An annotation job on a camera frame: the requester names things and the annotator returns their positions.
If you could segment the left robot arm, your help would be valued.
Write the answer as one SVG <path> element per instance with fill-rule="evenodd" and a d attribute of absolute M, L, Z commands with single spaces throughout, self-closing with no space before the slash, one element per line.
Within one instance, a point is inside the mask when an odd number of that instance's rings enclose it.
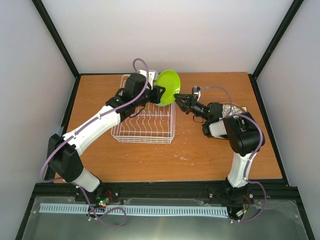
<path fill-rule="evenodd" d="M 157 84 L 157 71 L 138 70 L 128 76 L 123 88 L 85 123 L 62 136 L 54 134 L 48 143 L 46 165 L 61 179 L 86 190 L 92 201 L 103 198 L 102 182 L 85 169 L 81 155 L 101 135 L 132 117 L 138 107 L 159 104 L 166 89 Z"/>

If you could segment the metal floor sheet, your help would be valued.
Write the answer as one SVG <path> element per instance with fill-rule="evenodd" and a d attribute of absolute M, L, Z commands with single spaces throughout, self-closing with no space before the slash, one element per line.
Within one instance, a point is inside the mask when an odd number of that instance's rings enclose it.
<path fill-rule="evenodd" d="M 85 204 L 37 197 L 19 240 L 311 240 L 294 200 L 256 200 L 241 221 L 205 216 L 40 213 L 40 204 Z M 130 198 L 123 206 L 219 207 L 194 199 Z"/>

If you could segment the left black frame post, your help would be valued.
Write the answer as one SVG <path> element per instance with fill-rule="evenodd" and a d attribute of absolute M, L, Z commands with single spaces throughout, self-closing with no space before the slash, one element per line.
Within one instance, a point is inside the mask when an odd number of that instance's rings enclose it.
<path fill-rule="evenodd" d="M 43 23 L 45 24 L 47 30 L 49 31 L 53 41 L 55 42 L 58 50 L 60 51 L 65 63 L 67 64 L 69 70 L 71 71 L 72 75 L 77 78 L 80 73 L 77 70 L 74 61 L 72 60 L 55 24 L 53 23 L 44 3 L 42 0 L 32 0 L 32 3 L 37 10 L 39 16 L 41 17 Z"/>

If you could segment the black frame post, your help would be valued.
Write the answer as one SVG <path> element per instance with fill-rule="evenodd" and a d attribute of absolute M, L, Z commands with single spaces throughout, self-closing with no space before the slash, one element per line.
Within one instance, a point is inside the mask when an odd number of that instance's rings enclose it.
<path fill-rule="evenodd" d="M 266 50 L 264 51 L 260 61 L 258 62 L 256 68 L 253 71 L 253 78 L 255 80 L 258 79 L 261 72 L 263 71 L 264 67 L 266 66 L 267 62 L 269 61 L 271 55 L 273 54 L 274 50 L 276 49 L 277 45 L 281 41 L 282 37 L 284 36 L 286 30 L 290 26 L 291 22 L 293 21 L 294 17 L 296 16 L 297 12 L 299 11 L 300 7 L 302 6 L 304 0 L 293 0 L 290 7 L 288 8 L 286 14 L 284 15 L 280 25 L 278 26 L 275 34 L 273 35 L 270 43 L 268 44 Z"/>
<path fill-rule="evenodd" d="M 45 24 L 47 30 L 49 31 L 53 41 L 55 42 L 58 50 L 60 51 L 65 63 L 67 64 L 69 70 L 71 71 L 72 75 L 77 78 L 80 73 L 77 70 L 74 61 L 72 60 L 55 24 L 53 23 L 44 3 L 42 0 L 32 0 L 32 3 L 37 10 L 39 16 L 41 17 L 43 23 Z"/>

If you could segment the orange rimmed floral plate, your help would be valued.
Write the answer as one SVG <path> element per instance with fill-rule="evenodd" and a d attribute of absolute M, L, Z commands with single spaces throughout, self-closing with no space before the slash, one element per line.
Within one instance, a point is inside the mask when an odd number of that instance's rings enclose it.
<path fill-rule="evenodd" d="M 229 102 L 222 102 L 222 117 L 225 118 L 227 116 L 235 115 L 235 114 L 242 114 L 245 112 L 242 112 L 240 109 L 241 106 L 233 103 L 230 105 Z"/>

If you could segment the white square plate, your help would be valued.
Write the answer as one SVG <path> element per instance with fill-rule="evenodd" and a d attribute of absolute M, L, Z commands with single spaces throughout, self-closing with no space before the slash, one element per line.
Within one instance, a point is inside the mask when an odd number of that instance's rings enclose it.
<path fill-rule="evenodd" d="M 242 112 L 247 112 L 247 107 L 246 106 L 242 106 L 242 107 L 240 107 L 240 109 L 241 109 Z"/>

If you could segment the white wire dish rack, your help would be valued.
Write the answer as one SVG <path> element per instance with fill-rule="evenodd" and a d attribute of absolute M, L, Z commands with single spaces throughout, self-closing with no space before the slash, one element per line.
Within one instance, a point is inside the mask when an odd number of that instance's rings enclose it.
<path fill-rule="evenodd" d="M 147 103 L 111 129 L 120 143 L 170 144 L 175 137 L 176 108 Z"/>

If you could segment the light green floral bowl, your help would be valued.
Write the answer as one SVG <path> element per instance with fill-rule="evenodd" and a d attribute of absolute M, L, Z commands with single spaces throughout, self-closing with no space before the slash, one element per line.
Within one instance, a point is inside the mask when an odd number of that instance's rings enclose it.
<path fill-rule="evenodd" d="M 166 106 L 168 106 L 169 104 L 155 103 L 155 105 L 158 106 L 158 107 L 166 107 Z"/>

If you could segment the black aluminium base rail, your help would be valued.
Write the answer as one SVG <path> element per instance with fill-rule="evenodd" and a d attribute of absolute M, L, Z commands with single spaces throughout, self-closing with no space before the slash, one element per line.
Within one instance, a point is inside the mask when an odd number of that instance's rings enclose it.
<path fill-rule="evenodd" d="M 225 181 L 180 182 L 123 182 L 102 184 L 94 192 L 88 192 L 90 201 L 112 197 L 113 202 L 131 198 L 141 199 L 194 199 L 210 204 L 232 205 L 241 200 L 300 200 L 297 187 L 282 180 L 261 180 L 261 186 L 248 184 L 240 190 L 232 190 Z"/>

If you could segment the lime green plate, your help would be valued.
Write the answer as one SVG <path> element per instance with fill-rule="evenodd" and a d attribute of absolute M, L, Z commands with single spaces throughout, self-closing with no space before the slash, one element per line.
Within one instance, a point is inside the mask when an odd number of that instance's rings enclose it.
<path fill-rule="evenodd" d="M 160 103 L 172 104 L 175 101 L 174 94 L 179 94 L 181 89 L 181 80 L 174 70 L 165 70 L 159 74 L 156 86 L 165 87 L 166 91 L 162 95 Z"/>

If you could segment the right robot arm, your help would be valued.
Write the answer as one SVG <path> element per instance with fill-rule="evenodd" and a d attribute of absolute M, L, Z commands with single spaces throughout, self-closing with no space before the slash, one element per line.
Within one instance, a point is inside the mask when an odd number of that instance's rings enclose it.
<path fill-rule="evenodd" d="M 231 105 L 219 102 L 204 105 L 199 102 L 199 96 L 193 94 L 176 93 L 174 98 L 180 110 L 204 120 L 202 132 L 206 137 L 228 140 L 233 160 L 222 195 L 229 202 L 237 200 L 246 193 L 253 160 L 265 144 L 262 130 L 249 112 L 225 113 L 232 109 Z"/>

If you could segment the right black frame post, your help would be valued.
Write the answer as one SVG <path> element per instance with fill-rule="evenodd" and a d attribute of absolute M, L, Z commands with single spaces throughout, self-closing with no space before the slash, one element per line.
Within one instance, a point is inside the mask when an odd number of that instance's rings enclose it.
<path fill-rule="evenodd" d="M 294 17 L 296 16 L 297 12 L 299 11 L 300 7 L 302 6 L 304 0 L 293 0 L 290 7 L 288 8 L 286 14 L 284 15 L 280 25 L 278 26 L 275 34 L 273 35 L 270 43 L 268 44 L 266 50 L 264 51 L 260 61 L 258 62 L 256 68 L 253 71 L 253 78 L 255 80 L 258 79 L 261 72 L 263 71 L 264 67 L 266 66 L 267 62 L 269 61 L 271 55 L 273 54 L 274 50 L 276 49 L 277 45 L 281 41 L 282 37 L 284 36 L 286 30 L 290 26 L 291 22 L 293 21 Z"/>

